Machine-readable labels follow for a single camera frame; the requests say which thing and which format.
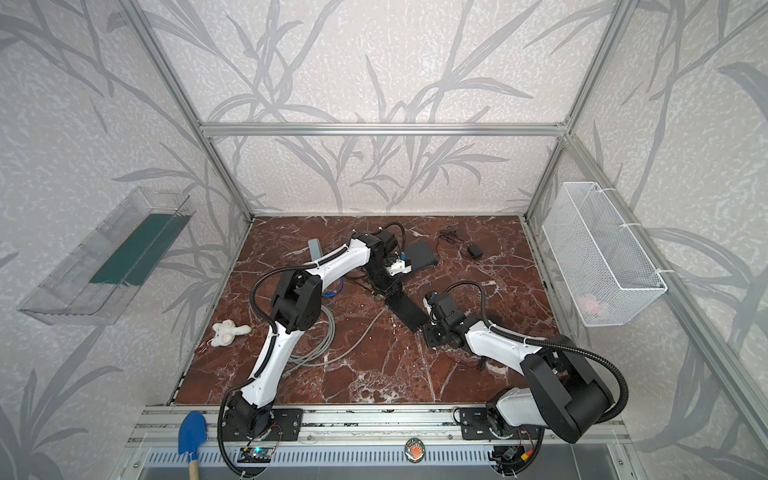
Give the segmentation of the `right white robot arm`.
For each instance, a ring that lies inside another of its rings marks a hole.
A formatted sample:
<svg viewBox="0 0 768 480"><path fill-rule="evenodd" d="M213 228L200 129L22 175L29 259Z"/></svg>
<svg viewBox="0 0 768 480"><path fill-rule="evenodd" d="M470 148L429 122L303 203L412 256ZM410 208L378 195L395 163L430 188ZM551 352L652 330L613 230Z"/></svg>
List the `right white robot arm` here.
<svg viewBox="0 0 768 480"><path fill-rule="evenodd" d="M429 316L429 340L503 364L524 377L525 388L501 392L486 405L496 436L535 426L573 444L593 425L617 417L628 404L629 386L622 372L567 336L531 337L483 316L470 317L448 292L429 293L423 304Z"/></svg>

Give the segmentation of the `black ribbed router box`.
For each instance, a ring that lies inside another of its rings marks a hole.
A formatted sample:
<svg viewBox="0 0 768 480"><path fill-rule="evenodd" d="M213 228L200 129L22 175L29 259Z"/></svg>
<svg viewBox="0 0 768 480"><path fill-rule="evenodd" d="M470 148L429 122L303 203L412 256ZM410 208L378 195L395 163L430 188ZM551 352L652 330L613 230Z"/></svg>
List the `black ribbed router box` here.
<svg viewBox="0 0 768 480"><path fill-rule="evenodd" d="M429 317L424 309L414 302L402 289L398 289L390 294L386 298L385 303L411 332L417 332L429 321Z"/></svg>

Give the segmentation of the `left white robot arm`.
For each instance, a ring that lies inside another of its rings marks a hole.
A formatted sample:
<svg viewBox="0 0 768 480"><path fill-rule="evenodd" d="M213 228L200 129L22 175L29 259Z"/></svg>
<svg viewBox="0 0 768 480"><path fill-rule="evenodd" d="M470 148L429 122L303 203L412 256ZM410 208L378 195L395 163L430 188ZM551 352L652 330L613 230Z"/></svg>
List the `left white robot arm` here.
<svg viewBox="0 0 768 480"><path fill-rule="evenodd" d="M298 341L319 319L323 294L358 268L365 270L374 292L386 296L401 288L412 262L405 246L382 227L374 233L354 232L319 259L276 268L256 281L249 305L269 330L247 380L222 397L217 417L220 440L226 427L248 440L266 434L279 381Z"/></svg>

